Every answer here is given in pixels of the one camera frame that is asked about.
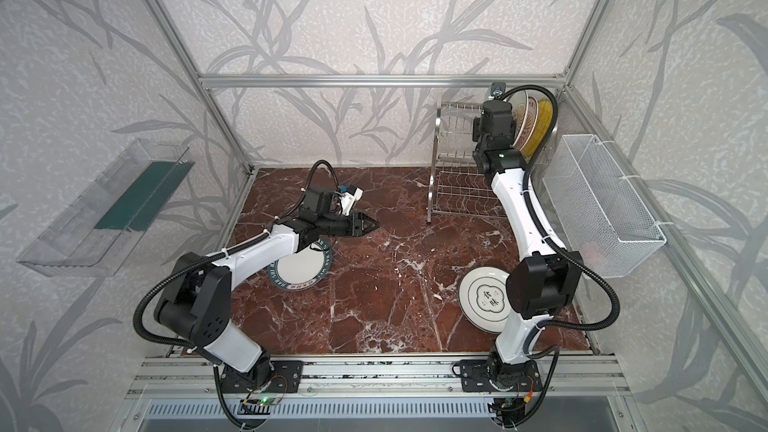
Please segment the orange sunburst plate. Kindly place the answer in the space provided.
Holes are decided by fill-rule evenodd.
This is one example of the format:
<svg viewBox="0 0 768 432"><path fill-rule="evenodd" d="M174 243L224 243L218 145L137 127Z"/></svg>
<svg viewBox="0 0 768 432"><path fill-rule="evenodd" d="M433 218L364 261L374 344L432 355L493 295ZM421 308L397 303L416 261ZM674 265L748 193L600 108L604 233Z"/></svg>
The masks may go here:
<svg viewBox="0 0 768 432"><path fill-rule="evenodd" d="M521 147L528 122L528 99L528 91L521 90L512 94L508 100L512 106L512 112L516 123L513 147L517 149Z"/></svg>
<svg viewBox="0 0 768 432"><path fill-rule="evenodd" d="M538 121L538 101L535 97L529 96L527 99L527 108L524 116L522 134L517 142L518 149L525 157L531 155L530 142Z"/></svg>

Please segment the yellow grid plate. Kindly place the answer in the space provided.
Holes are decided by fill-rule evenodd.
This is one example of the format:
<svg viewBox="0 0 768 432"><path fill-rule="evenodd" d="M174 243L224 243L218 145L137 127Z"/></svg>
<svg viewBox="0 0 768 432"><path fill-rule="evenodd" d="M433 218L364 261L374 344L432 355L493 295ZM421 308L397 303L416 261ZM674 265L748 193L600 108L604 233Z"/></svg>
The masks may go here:
<svg viewBox="0 0 768 432"><path fill-rule="evenodd" d="M524 149L525 155L530 159L544 139L553 117L553 104L547 98L538 101L538 115L531 137Z"/></svg>

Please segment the green rimmed Chinese text plate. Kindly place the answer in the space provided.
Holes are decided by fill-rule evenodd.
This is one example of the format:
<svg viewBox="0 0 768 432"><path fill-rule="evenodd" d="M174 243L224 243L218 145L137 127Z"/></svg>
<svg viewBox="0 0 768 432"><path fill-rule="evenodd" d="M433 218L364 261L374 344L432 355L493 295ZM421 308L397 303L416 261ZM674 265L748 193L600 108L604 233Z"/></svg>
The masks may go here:
<svg viewBox="0 0 768 432"><path fill-rule="evenodd" d="M267 273L279 289L302 291L316 286L330 272L331 265L331 246L318 239L302 251L273 262Z"/></svg>

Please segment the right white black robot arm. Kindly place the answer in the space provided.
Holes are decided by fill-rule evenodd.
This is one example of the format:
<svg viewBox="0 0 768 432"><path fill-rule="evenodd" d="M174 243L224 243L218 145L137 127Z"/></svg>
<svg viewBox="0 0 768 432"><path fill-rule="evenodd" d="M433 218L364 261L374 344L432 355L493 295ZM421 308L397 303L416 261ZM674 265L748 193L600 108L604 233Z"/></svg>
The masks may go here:
<svg viewBox="0 0 768 432"><path fill-rule="evenodd" d="M548 220L538 216L540 203L525 181L528 165L514 147L515 128L512 106L489 100L473 120L472 140L478 170L511 224L519 264L510 273L476 268L464 277L459 293L465 316L476 327L498 334L485 372L497 385L522 374L545 322L570 304L580 274L556 253L563 243Z"/></svg>

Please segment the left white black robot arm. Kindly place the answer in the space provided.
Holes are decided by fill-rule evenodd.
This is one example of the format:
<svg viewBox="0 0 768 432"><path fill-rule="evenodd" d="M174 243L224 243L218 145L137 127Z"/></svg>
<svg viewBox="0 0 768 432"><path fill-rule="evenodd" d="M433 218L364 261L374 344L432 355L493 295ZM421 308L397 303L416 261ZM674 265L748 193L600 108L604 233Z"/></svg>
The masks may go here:
<svg viewBox="0 0 768 432"><path fill-rule="evenodd" d="M205 256L188 254L142 299L134 328L145 340L191 348L216 364L250 373L266 352L231 321L232 292L269 265L323 236L362 237L379 227L354 209L355 186L309 188L298 209L254 238Z"/></svg>

